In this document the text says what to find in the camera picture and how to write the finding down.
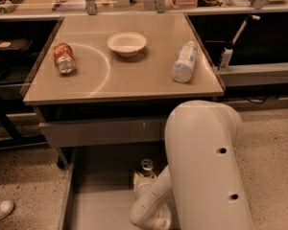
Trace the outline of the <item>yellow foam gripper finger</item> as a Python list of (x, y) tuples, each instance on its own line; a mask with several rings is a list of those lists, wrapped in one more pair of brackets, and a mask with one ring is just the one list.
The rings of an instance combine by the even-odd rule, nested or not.
[(138, 190), (142, 186), (151, 185), (156, 180), (154, 173), (144, 175), (143, 173), (136, 172), (133, 176), (133, 188)]

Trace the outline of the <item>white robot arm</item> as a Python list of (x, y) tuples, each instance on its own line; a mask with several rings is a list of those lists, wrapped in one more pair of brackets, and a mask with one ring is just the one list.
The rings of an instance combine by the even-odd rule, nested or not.
[(253, 230), (233, 143), (243, 122), (223, 103), (190, 101), (169, 115), (164, 142), (167, 166), (139, 192), (130, 221), (142, 230), (169, 230), (175, 200), (180, 230)]

